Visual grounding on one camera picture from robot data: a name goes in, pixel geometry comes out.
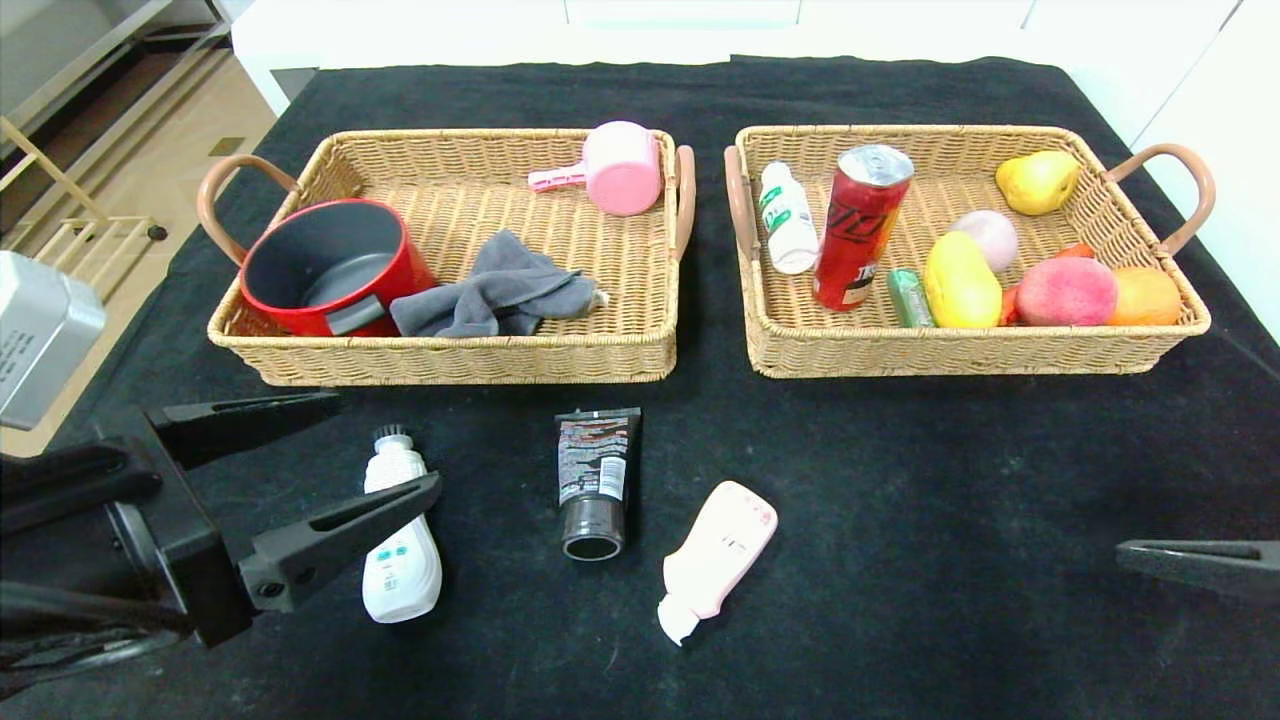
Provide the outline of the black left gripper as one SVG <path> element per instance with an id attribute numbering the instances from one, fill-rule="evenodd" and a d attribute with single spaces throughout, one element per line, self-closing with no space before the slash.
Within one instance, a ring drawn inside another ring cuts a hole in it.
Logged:
<path id="1" fill-rule="evenodd" d="M 255 611 L 296 611 L 421 518 L 440 473 L 256 534 L 238 568 L 186 474 L 340 410 L 328 391 L 172 405 L 125 414 L 114 436 L 4 456 L 3 641 L 50 650 L 192 635 L 214 647 Z"/>

